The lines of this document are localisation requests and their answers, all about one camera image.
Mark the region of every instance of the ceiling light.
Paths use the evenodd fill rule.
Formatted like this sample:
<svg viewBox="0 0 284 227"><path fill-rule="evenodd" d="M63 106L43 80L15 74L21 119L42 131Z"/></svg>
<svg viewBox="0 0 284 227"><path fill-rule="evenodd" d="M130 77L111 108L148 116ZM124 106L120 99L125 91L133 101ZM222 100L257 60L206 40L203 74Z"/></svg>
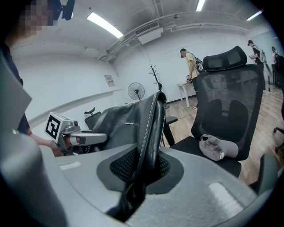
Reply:
<svg viewBox="0 0 284 227"><path fill-rule="evenodd" d="M88 20L91 22L94 22L95 24L101 26L102 28L109 31L111 34L116 36L117 38L120 38L123 36L123 34L117 30L114 26L112 26L110 23L108 23L105 19L101 18L100 16L96 15L94 12L91 13L88 17Z"/></svg>
<svg viewBox="0 0 284 227"><path fill-rule="evenodd" d="M256 16L260 15L261 13L262 13L262 11L260 10L256 14L253 14L251 17L249 17L247 20L251 20L252 18L255 18Z"/></svg>
<svg viewBox="0 0 284 227"><path fill-rule="evenodd" d="M205 0L199 0L196 11L201 11Z"/></svg>

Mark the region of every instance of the white desk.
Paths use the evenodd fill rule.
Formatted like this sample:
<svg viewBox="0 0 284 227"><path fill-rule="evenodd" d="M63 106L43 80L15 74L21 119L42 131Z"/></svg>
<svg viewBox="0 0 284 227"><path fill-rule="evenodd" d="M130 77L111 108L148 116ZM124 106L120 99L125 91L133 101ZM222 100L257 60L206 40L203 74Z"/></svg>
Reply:
<svg viewBox="0 0 284 227"><path fill-rule="evenodd" d="M181 100L183 99L183 96L185 96L186 106L189 108L188 95L187 95L186 88L185 88L185 86L188 86L188 85L192 86L190 83L178 83L177 84L179 91L181 93Z"/></svg>

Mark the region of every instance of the poster on wall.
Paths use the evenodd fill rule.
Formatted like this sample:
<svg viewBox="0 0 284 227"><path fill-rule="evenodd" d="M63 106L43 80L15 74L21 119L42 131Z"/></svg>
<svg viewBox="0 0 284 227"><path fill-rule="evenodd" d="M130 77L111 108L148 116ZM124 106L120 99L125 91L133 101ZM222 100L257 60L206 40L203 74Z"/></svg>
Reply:
<svg viewBox="0 0 284 227"><path fill-rule="evenodd" d="M114 81L112 79L112 76L105 76L105 78L106 78L106 82L107 82L109 87L114 87L115 86Z"/></svg>

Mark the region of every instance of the cable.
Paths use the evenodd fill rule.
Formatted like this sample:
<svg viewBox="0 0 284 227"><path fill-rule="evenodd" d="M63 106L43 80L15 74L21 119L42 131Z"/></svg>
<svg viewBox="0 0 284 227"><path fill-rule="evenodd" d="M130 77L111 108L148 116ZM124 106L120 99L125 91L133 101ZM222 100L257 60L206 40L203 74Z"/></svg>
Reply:
<svg viewBox="0 0 284 227"><path fill-rule="evenodd" d="M194 113L188 113L187 115L192 115L192 114L196 114L197 112L194 112ZM184 117L181 117L181 118L178 118L177 120L179 120L179 119L183 119L183 118L185 118L187 115L185 115Z"/></svg>

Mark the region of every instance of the backpack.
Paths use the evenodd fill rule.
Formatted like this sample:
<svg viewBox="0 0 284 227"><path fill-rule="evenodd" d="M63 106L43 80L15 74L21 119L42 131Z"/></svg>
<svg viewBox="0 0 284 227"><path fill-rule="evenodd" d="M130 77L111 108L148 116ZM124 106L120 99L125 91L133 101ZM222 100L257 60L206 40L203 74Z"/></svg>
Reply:
<svg viewBox="0 0 284 227"><path fill-rule="evenodd" d="M253 46L253 48L256 48L259 53L260 53L260 56L258 56L259 60L262 62L262 63L266 63L266 56L265 56L265 52L261 49L259 49L256 45Z"/></svg>
<svg viewBox="0 0 284 227"><path fill-rule="evenodd" d="M202 73L202 72L205 72L204 68L203 68L203 65L202 65L202 61L195 57L193 53L191 53L192 56L195 58L195 62L196 62L196 69L199 73Z"/></svg>

